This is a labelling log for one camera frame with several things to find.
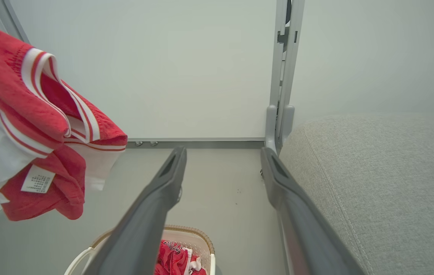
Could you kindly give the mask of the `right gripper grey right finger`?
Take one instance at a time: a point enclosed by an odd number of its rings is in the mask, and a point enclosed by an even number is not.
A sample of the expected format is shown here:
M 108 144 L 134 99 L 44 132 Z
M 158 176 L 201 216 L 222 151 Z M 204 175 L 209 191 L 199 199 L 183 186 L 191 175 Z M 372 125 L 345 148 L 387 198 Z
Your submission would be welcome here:
M 365 275 L 271 148 L 261 149 L 261 170 L 282 229 L 288 275 Z

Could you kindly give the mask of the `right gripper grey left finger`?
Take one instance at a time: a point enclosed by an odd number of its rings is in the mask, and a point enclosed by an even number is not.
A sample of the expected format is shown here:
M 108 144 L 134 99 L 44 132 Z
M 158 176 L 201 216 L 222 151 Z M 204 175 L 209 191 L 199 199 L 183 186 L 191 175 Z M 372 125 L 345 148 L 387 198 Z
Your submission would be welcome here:
M 173 149 L 83 275 L 153 275 L 168 211 L 180 200 L 187 150 Z

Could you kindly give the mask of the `red garment with white lettering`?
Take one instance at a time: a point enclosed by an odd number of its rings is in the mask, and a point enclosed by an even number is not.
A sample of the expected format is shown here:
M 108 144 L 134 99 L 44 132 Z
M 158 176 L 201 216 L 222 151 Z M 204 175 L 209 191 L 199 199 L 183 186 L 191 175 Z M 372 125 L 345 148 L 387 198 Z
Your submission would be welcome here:
M 202 259 L 177 242 L 161 240 L 154 275 L 207 275 Z

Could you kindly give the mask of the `red jersey with white panels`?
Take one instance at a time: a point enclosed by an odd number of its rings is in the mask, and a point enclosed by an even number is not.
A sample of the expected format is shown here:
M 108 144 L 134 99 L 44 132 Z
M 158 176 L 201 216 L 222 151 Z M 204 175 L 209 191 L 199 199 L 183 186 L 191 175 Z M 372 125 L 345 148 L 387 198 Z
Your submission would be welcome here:
M 11 221 L 84 212 L 127 136 L 65 83 L 53 54 L 0 31 L 0 205 Z

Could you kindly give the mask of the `cream perforated laundry basket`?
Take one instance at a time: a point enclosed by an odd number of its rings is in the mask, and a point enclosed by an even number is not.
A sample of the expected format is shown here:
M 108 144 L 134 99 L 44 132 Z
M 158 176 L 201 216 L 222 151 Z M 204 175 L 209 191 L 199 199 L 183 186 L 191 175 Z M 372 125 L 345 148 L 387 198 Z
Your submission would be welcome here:
M 110 229 L 96 238 L 87 249 L 72 260 L 63 275 L 83 275 L 112 232 L 113 229 Z M 179 246 L 190 249 L 193 252 L 196 260 L 189 262 L 189 266 L 191 267 L 189 275 L 196 275 L 196 267 L 199 267 L 201 270 L 204 269 L 207 275 L 216 275 L 215 248 L 210 238 L 203 231 L 192 227 L 166 225 L 163 230 L 162 239 L 177 243 Z

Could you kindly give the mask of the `grey fabric sofa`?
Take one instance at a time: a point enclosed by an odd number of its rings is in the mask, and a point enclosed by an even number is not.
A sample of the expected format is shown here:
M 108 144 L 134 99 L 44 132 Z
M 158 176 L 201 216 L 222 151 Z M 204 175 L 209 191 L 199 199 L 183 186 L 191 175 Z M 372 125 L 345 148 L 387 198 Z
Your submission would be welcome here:
M 367 275 L 434 275 L 434 114 L 323 117 L 280 152 Z

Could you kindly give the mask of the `grey curved partition foot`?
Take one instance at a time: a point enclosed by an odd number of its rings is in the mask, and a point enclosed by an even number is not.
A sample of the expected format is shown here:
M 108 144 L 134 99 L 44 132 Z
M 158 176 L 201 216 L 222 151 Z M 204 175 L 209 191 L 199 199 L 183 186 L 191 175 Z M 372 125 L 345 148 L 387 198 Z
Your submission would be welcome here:
M 269 105 L 266 110 L 265 147 L 277 153 L 276 149 L 276 120 L 278 109 L 276 105 Z
M 295 116 L 295 107 L 293 105 L 285 105 L 280 120 L 278 139 L 281 145 L 283 145 L 292 132 L 292 125 Z

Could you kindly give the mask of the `grey partition bottom rail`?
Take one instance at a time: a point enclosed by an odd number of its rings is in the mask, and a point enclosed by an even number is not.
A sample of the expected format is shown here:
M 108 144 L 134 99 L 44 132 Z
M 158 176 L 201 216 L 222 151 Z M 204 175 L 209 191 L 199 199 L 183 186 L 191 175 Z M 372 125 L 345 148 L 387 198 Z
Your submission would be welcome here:
M 135 146 L 135 141 L 141 141 L 141 146 Z M 157 141 L 157 146 L 150 146 L 151 141 Z M 129 138 L 128 149 L 173 149 L 176 147 L 188 149 L 260 149 L 265 146 L 265 139 L 262 137 L 244 138 Z

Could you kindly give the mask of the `grey metal partition post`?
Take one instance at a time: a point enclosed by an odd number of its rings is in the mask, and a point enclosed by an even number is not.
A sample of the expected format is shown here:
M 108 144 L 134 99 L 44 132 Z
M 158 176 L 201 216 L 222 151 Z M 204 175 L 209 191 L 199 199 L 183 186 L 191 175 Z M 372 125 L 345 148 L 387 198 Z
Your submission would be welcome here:
M 285 104 L 286 69 L 292 61 L 292 49 L 300 40 L 306 0 L 274 0 L 273 58 L 269 105 L 279 108 Z

